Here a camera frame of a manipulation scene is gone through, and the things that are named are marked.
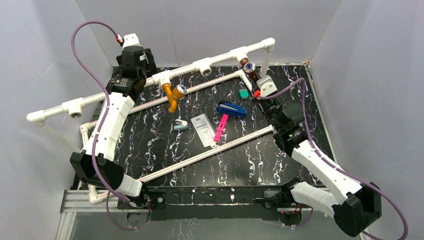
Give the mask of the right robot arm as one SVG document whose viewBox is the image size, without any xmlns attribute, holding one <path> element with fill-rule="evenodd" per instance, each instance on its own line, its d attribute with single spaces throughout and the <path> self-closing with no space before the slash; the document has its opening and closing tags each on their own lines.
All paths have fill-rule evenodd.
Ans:
<svg viewBox="0 0 424 240">
<path fill-rule="evenodd" d="M 266 117 L 275 127 L 274 141 L 290 158 L 306 167 L 327 190 L 304 180 L 283 185 L 281 199 L 288 207 L 304 204 L 331 217 L 346 235 L 356 237 L 382 216 L 382 200 L 374 183 L 348 176 L 312 140 L 304 102 L 280 103 L 275 96 L 258 96 Z"/>
</svg>

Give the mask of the white PVC pipe frame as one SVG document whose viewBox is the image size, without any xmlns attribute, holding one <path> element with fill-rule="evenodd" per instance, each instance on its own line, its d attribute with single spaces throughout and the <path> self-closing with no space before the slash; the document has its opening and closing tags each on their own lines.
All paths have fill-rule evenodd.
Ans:
<svg viewBox="0 0 424 240">
<path fill-rule="evenodd" d="M 239 48 L 236 48 L 236 49 L 232 49 L 229 52 L 226 52 L 226 53 L 223 53 L 223 54 L 220 54 L 220 55 L 217 55 L 217 56 L 203 58 L 203 59 L 200 59 L 198 61 L 193 62 L 192 64 L 182 66 L 182 67 L 178 67 L 174 70 L 167 70 L 167 71 L 159 72 L 157 74 L 154 74 L 152 77 L 149 77 L 146 80 L 145 86 L 150 87 L 150 86 L 153 86 L 153 85 L 157 85 L 162 89 L 162 85 L 164 85 L 164 84 L 170 84 L 171 85 L 171 79 L 173 79 L 175 77 L 182 76 L 184 74 L 191 73 L 191 72 L 199 72 L 203 76 L 207 76 L 209 74 L 209 72 L 211 71 L 212 65 L 217 64 L 217 63 L 221 63 L 221 62 L 224 62 L 224 61 L 227 61 L 227 60 L 231 60 L 231 59 L 236 59 L 237 61 L 240 62 L 242 59 L 248 58 L 249 53 L 256 52 L 256 51 L 261 50 L 261 49 L 265 50 L 263 67 L 264 67 L 265 70 L 267 70 L 269 63 L 270 63 L 270 57 L 272 55 L 274 48 L 275 48 L 275 39 L 270 37 L 270 38 L 262 40 L 259 43 L 255 43 L 255 44 L 252 44 L 252 45 L 249 45 L 249 46 L 242 46 L 242 47 L 239 47 Z M 187 88 L 186 89 L 186 91 L 187 91 L 186 95 L 191 94 L 191 93 L 196 92 L 196 91 L 199 91 L 199 90 L 202 90 L 206 87 L 210 87 L 212 85 L 222 83 L 222 82 L 227 81 L 227 80 L 234 79 L 234 78 L 241 78 L 244 82 L 247 81 L 247 76 L 244 73 L 244 71 L 238 70 L 234 73 L 225 75 L 223 77 L 216 78 L 214 80 L 196 85 L 196 86 L 191 87 L 191 88 Z M 62 136 L 60 133 L 58 133 L 55 129 L 51 128 L 46 123 L 46 120 L 51 118 L 51 117 L 63 114 L 63 113 L 68 113 L 70 117 L 73 117 L 74 115 L 76 115 L 77 117 L 80 117 L 82 115 L 83 108 L 85 108 L 88 105 L 94 104 L 94 103 L 105 101 L 106 98 L 107 98 L 106 93 L 97 93 L 97 94 L 87 96 L 87 97 L 80 97 L 80 98 L 72 99 L 72 100 L 69 100 L 69 101 L 62 103 L 59 106 L 55 106 L 55 107 L 52 107 L 52 108 L 49 108 L 49 109 L 46 109 L 46 110 L 39 110 L 39 111 L 31 112 L 26 116 L 26 119 L 29 123 L 32 123 L 36 127 L 43 129 L 45 132 L 47 132 L 48 134 L 50 134 L 51 136 L 56 138 L 59 142 L 64 144 L 70 150 L 79 153 L 79 152 L 81 152 L 81 149 L 79 149 L 78 147 L 76 147 L 75 145 L 70 143 L 68 141 L 68 139 L 66 139 L 64 136 Z M 168 102 L 167 96 L 162 97 L 162 98 L 157 99 L 157 100 L 154 100 L 154 101 L 151 101 L 151 102 L 148 102 L 148 103 L 145 103 L 145 104 L 142 104 L 142 105 L 139 105 L 139 106 L 134 105 L 134 107 L 130 110 L 128 116 L 133 114 L 133 113 L 154 107 L 158 104 L 165 103 L 165 102 Z M 83 144 L 84 145 L 88 142 L 90 136 L 92 135 L 92 132 L 95 129 L 97 122 L 87 123 L 87 124 L 83 124 L 83 125 L 80 126 L 80 132 L 81 132 L 81 136 L 83 138 Z M 242 137 L 238 140 L 232 141 L 230 143 L 226 143 L 222 146 L 216 146 L 216 148 L 213 148 L 212 150 L 210 150 L 206 153 L 202 153 L 199 156 L 195 156 L 195 157 L 192 157 L 188 160 L 184 160 L 184 161 L 182 161 L 178 164 L 174 164 L 174 165 L 172 165 L 168 168 L 165 168 L 163 170 L 159 170 L 157 172 L 154 172 L 150 175 L 146 175 L 146 176 L 139 178 L 139 179 L 136 179 L 136 180 L 141 182 L 142 185 L 143 185 L 144 183 L 146 183 L 150 180 L 156 179 L 156 178 L 161 177 L 163 175 L 166 175 L 170 172 L 184 168 L 184 167 L 186 167 L 186 166 L 188 166 L 192 163 L 196 163 L 200 160 L 203 160 L 203 159 L 209 157 L 210 155 L 217 154 L 217 153 L 219 153 L 223 150 L 228 150 L 231 147 L 237 146 L 241 143 L 252 140 L 253 138 L 259 137 L 261 134 L 268 133 L 272 129 L 273 128 L 271 126 L 268 126 L 264 130 L 259 130 L 259 131 L 252 133 L 252 134 L 247 135 L 247 137 Z M 98 204 L 98 203 L 106 200 L 110 195 L 114 195 L 111 190 L 109 190 L 109 192 L 107 192 L 107 193 L 99 194 L 99 193 L 96 192 L 94 185 L 89 185 L 88 191 L 89 191 L 88 200 L 91 204 Z"/>
</svg>

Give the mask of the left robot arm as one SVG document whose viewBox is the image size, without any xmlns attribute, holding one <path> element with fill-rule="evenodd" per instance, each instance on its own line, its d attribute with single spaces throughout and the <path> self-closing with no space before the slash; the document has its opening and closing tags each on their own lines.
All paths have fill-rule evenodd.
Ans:
<svg viewBox="0 0 424 240">
<path fill-rule="evenodd" d="M 107 188 L 123 202 L 137 208 L 149 203 L 143 184 L 125 174 L 114 162 L 117 142 L 124 123 L 144 89 L 147 78 L 158 73 L 150 48 L 124 47 L 116 57 L 118 67 L 105 88 L 106 99 L 97 124 L 81 152 L 73 152 L 70 163 L 85 184 Z"/>
</svg>

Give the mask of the brown plastic faucet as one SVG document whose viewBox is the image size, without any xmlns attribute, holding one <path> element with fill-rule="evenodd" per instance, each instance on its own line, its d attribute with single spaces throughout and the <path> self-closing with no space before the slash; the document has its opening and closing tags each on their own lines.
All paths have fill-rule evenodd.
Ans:
<svg viewBox="0 0 424 240">
<path fill-rule="evenodd" d="M 259 80 L 259 78 L 257 75 L 255 63 L 249 61 L 248 58 L 243 58 L 240 61 L 240 64 L 242 66 L 243 72 L 246 75 L 248 75 L 253 80 L 254 83 L 256 83 Z"/>
</svg>

